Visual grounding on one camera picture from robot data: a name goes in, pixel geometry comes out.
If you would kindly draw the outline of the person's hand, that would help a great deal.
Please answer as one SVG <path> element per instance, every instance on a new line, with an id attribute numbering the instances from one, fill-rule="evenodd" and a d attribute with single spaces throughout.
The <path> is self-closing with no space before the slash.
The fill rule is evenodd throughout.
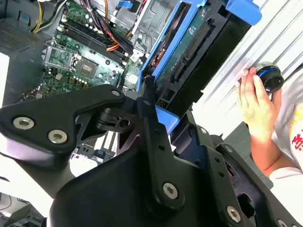
<path id="1" fill-rule="evenodd" d="M 235 92 L 251 136 L 261 141 L 270 140 L 281 108 L 282 90 L 274 92 L 269 99 L 256 69 L 252 67 L 242 72 L 241 82 L 235 84 Z"/>

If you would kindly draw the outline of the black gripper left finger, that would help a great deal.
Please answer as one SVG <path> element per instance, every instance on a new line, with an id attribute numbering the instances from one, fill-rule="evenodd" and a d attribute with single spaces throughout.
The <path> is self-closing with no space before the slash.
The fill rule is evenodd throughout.
<path id="1" fill-rule="evenodd" d="M 143 95 L 138 98 L 105 84 L 0 110 L 1 154 L 40 168 L 65 168 L 78 145 L 107 131 L 118 133 L 118 154 L 134 149 L 145 154 L 152 205 L 181 209 L 185 196 L 168 170 L 175 166 L 174 157 L 166 128 L 156 114 L 153 76 L 144 80 Z"/>

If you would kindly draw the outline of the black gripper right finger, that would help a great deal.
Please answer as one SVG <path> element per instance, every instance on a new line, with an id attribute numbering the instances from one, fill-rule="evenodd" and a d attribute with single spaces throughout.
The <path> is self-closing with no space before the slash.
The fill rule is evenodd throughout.
<path id="1" fill-rule="evenodd" d="M 175 154 L 196 164 L 206 179 L 210 199 L 203 207 L 216 227 L 298 227 L 287 211 L 236 150 L 196 125 L 187 111 L 171 134 Z"/>

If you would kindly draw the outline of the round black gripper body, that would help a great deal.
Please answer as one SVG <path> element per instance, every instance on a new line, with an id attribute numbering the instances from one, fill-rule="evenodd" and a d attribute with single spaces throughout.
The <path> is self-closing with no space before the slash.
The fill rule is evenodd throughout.
<path id="1" fill-rule="evenodd" d="M 53 227 L 213 227 L 203 207 L 210 199 L 206 179 L 196 164 L 174 155 L 168 170 L 185 196 L 181 209 L 157 209 L 148 198 L 145 154 L 118 154 L 76 177 L 59 190 L 50 209 Z"/>

